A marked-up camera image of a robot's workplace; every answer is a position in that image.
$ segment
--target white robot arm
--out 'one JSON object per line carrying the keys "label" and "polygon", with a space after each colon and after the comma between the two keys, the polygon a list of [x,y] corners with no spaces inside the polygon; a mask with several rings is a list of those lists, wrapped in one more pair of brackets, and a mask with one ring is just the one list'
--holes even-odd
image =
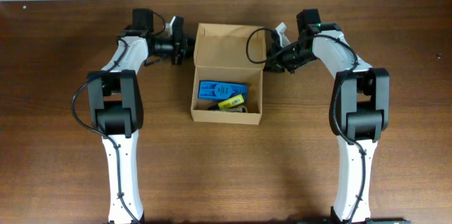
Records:
{"label": "white robot arm", "polygon": [[[194,41],[183,33],[181,17],[175,16],[168,25],[163,20],[168,36],[153,35],[154,14],[145,8],[133,10],[132,26],[121,32],[112,60],[101,71],[88,74],[72,101],[77,122],[102,135],[109,170],[109,223],[144,223],[136,168],[138,131],[143,126],[143,104],[136,79],[141,65],[152,64],[146,63],[151,55],[171,57],[173,64],[181,64],[194,47]],[[84,124],[75,110],[77,97],[86,87],[92,127]],[[121,100],[104,99],[114,94],[120,94]]]}
{"label": "white robot arm", "polygon": [[[264,70],[294,73],[316,59],[326,65],[335,79],[329,115],[340,150],[338,193],[329,223],[371,221],[371,162],[381,132],[388,126],[388,72],[372,68],[357,56],[342,30],[335,23],[321,23],[316,9],[299,13],[297,24],[299,39],[292,44],[288,44],[285,36],[285,25],[276,28]],[[358,93],[371,96],[370,101],[358,102]]]}

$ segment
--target cardboard box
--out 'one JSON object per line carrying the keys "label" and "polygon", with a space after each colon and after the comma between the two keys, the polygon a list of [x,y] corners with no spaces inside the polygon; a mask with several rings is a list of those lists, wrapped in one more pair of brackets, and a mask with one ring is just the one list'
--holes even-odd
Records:
{"label": "cardboard box", "polygon": [[[264,64],[252,64],[246,57],[246,40],[258,26],[200,23],[194,50],[195,77],[191,116],[195,122],[259,124],[262,117],[262,80]],[[266,58],[264,31],[258,31],[249,42],[254,61]],[[248,113],[208,111],[218,102],[198,99],[200,81],[243,83],[248,86],[245,106]]]}

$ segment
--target robot end effector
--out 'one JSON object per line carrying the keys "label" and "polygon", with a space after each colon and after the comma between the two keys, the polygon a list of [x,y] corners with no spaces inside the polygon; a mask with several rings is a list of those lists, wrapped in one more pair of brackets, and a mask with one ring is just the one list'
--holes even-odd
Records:
{"label": "robot end effector", "polygon": [[[154,32],[154,15],[162,19],[163,29]],[[124,29],[119,37],[142,37],[148,43],[148,57],[157,56],[161,60],[171,58],[173,65],[182,64],[187,57],[193,56],[195,39],[184,33],[184,18],[175,16],[171,23],[166,23],[163,17],[148,8],[135,8],[132,14],[132,25]],[[168,36],[160,35],[164,31]]]}

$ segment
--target wooden table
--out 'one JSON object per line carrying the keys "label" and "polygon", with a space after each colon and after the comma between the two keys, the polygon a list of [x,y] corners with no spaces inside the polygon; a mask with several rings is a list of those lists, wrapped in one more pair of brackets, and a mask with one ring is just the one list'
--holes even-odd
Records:
{"label": "wooden table", "polygon": [[[102,0],[1,3],[0,223],[107,220],[107,160],[69,103],[102,68],[133,8],[167,20],[274,28],[319,8],[347,41],[391,75],[391,118],[371,174],[373,217],[452,218],[452,0]],[[328,216],[339,150],[328,124],[333,80],[319,61],[265,73],[259,126],[194,123],[192,61],[143,68],[138,142],[148,220],[284,220]],[[78,113],[89,121],[87,95]]]}

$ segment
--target blue plastic tool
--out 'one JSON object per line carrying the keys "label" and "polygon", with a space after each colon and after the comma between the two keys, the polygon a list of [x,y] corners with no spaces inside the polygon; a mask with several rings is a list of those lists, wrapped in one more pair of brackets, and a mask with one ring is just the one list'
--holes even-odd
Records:
{"label": "blue plastic tool", "polygon": [[199,84],[198,98],[202,100],[227,100],[238,94],[242,94],[246,99],[248,87],[238,83],[215,81],[201,81]]}

